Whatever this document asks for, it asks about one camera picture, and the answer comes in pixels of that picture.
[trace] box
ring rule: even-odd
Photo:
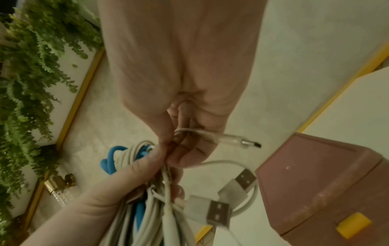
[[[379,153],[295,133],[256,174],[269,223],[292,246],[389,245],[389,162]],[[344,225],[355,231],[348,239]]]

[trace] beige floor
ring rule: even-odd
[[[261,150],[219,146],[211,159],[235,159],[257,168],[320,105],[389,40],[384,0],[270,0],[246,92],[226,132],[262,143]],[[115,145],[156,140],[119,103],[106,58],[90,85],[64,144],[60,172],[72,172],[83,192],[107,175],[99,162]],[[186,193],[216,197],[239,170],[199,167],[185,171]],[[45,195],[33,227],[59,210]],[[201,225],[191,223],[195,232]]]

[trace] charging cable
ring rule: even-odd
[[[245,138],[208,132],[202,129],[184,128],[175,135],[192,132],[214,143],[227,143],[246,148],[260,148],[257,142]],[[115,146],[110,149],[108,158],[100,166],[108,174],[131,165],[151,152],[154,144],[143,141],[131,148]],[[233,164],[244,170],[219,192],[219,200],[213,201],[199,196],[190,196],[188,200],[176,198],[171,201],[171,175],[163,166],[160,172],[148,184],[132,191],[124,199],[119,210],[102,240],[102,246],[195,246],[195,236],[186,219],[199,223],[229,228],[230,218],[246,211],[258,194],[256,177],[246,165],[232,160],[216,160],[202,165]],[[237,207],[252,196],[244,205]]]

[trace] box lid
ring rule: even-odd
[[[257,170],[271,227],[282,235],[322,210],[381,160],[373,150],[293,134]]]

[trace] green plant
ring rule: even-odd
[[[43,176],[55,172],[58,160],[47,148],[40,148],[32,135],[38,131],[51,139],[49,130],[53,101],[47,88],[64,83],[71,92],[77,87],[61,71],[58,58],[65,45],[81,58],[89,50],[103,46],[100,31],[80,15],[73,0],[36,0],[26,3],[19,17],[7,24],[6,44],[0,44],[0,62],[9,75],[0,77],[0,199],[21,192],[26,185],[21,168],[31,165]],[[5,232],[11,204],[0,203],[0,233]]]

